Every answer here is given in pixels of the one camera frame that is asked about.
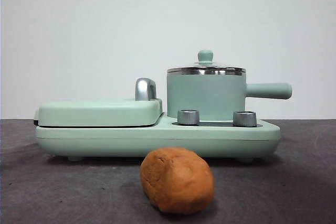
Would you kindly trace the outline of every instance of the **stainless steel rim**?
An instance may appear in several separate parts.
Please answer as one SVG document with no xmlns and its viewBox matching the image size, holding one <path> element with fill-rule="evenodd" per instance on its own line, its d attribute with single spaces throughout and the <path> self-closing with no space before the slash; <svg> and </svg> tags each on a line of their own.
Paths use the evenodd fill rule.
<svg viewBox="0 0 336 224">
<path fill-rule="evenodd" d="M 180 71 L 194 71 L 194 70 L 211 70 L 211 71 L 231 71 L 231 72 L 246 72 L 244 68 L 235 68 L 235 67 L 217 67 L 217 66 L 197 66 L 197 67 L 184 67 L 184 68 L 171 68 L 168 69 L 170 72 L 180 72 Z"/>
<path fill-rule="evenodd" d="M 167 71 L 167 76 L 177 76 L 177 75 L 186 75 L 186 74 L 221 74 L 225 76 L 245 76 L 245 72 L 241 71 L 231 71 L 231 70 L 187 70 L 187 71 L 174 71 L 169 72 Z"/>
</svg>

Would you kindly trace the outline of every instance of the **silver knob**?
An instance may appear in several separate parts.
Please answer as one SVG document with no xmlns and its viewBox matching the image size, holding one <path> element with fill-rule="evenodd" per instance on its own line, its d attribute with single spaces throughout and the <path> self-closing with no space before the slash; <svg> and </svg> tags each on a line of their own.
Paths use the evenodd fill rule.
<svg viewBox="0 0 336 224">
<path fill-rule="evenodd" d="M 257 126 L 256 113 L 253 111 L 236 111 L 233 112 L 233 125 L 242 127 Z"/>
<path fill-rule="evenodd" d="M 177 123 L 183 125 L 198 125 L 200 117 L 198 110 L 179 110 L 177 113 Z"/>
</svg>

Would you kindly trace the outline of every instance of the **gray table surface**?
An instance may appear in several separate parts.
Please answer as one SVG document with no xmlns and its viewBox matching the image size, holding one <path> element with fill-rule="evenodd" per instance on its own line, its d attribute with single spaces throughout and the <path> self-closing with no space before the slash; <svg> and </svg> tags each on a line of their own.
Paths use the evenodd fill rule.
<svg viewBox="0 0 336 224">
<path fill-rule="evenodd" d="M 41 150 L 32 120 L 1 120 L 2 223 L 336 223 L 336 120 L 268 120 L 275 154 L 243 164 L 206 158 L 215 196 L 181 216 L 153 208 L 142 158 L 69 162 Z"/>
</svg>

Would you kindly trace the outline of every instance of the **pot handle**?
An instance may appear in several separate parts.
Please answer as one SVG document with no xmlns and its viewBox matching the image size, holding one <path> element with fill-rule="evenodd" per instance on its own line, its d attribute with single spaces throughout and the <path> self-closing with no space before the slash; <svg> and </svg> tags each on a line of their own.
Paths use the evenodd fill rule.
<svg viewBox="0 0 336 224">
<path fill-rule="evenodd" d="M 288 83 L 247 84 L 246 97 L 288 99 L 292 96 L 292 86 Z"/>
</svg>

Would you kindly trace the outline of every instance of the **brown dough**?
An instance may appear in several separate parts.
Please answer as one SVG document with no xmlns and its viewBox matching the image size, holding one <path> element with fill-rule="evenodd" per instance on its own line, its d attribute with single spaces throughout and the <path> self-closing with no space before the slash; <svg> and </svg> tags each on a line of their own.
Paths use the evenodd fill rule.
<svg viewBox="0 0 336 224">
<path fill-rule="evenodd" d="M 141 184 L 162 212 L 193 214 L 214 196 L 214 177 L 196 153 L 179 147 L 149 152 L 140 167 Z"/>
</svg>

